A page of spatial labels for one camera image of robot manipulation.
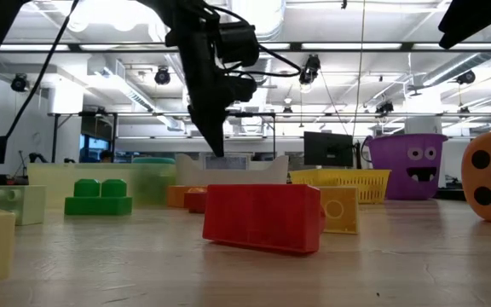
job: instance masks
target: yellow basket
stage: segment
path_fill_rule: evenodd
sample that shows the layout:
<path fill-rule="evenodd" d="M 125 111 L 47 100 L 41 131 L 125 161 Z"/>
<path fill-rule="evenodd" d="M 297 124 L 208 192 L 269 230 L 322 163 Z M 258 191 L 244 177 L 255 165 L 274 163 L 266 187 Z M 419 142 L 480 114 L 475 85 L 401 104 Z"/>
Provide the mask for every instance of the yellow basket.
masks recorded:
<path fill-rule="evenodd" d="M 389 170 L 307 170 L 290 171 L 295 184 L 315 187 L 357 187 L 360 204 L 384 202 Z"/>

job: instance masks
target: red toy block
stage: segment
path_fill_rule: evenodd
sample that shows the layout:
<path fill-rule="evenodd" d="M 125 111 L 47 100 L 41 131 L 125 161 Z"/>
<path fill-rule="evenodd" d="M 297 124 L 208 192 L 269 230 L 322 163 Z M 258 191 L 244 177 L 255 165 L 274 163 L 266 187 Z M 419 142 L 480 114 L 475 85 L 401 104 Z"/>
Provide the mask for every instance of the red toy block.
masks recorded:
<path fill-rule="evenodd" d="M 205 213 L 205 203 L 207 201 L 206 192 L 186 192 L 185 208 L 189 213 Z"/>
<path fill-rule="evenodd" d="M 320 190 L 303 184 L 208 186 L 203 237 L 310 253 L 320 248 Z"/>

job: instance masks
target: purple toy bucket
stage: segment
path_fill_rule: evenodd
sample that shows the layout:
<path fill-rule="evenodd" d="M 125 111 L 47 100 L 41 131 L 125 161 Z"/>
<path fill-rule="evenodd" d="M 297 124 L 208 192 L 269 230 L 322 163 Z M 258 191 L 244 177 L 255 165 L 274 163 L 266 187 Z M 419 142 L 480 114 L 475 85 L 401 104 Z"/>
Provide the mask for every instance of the purple toy bucket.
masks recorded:
<path fill-rule="evenodd" d="M 442 144 L 440 134 L 408 134 L 366 139 L 373 167 L 391 170 L 389 200 L 428 200 L 439 184 Z"/>

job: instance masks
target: orange block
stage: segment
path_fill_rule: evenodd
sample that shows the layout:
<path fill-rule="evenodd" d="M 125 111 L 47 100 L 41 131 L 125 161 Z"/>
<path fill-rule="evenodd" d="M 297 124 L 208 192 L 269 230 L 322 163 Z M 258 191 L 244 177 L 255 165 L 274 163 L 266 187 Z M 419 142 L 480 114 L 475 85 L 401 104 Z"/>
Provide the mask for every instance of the orange block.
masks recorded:
<path fill-rule="evenodd" d="M 186 192 L 206 192 L 202 186 L 169 186 L 166 205 L 173 208 L 185 208 Z"/>
<path fill-rule="evenodd" d="M 354 187 L 317 187 L 321 191 L 321 207 L 325 210 L 325 232 L 358 234 L 358 194 Z"/>

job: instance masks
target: green lego block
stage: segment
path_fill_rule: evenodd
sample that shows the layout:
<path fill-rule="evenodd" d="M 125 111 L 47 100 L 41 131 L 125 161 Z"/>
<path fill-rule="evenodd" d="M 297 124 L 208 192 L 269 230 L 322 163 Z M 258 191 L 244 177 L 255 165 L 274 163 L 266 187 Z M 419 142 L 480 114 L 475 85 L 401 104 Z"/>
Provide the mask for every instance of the green lego block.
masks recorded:
<path fill-rule="evenodd" d="M 67 197 L 66 215 L 129 215 L 131 197 Z"/>
<path fill-rule="evenodd" d="M 100 185 L 94 179 L 75 183 L 74 197 L 66 198 L 66 215 L 128 215 L 132 198 L 126 197 L 126 182 L 108 179 Z"/>
<path fill-rule="evenodd" d="M 44 186 L 0 186 L 0 209 L 16 215 L 16 225 L 44 221 Z"/>

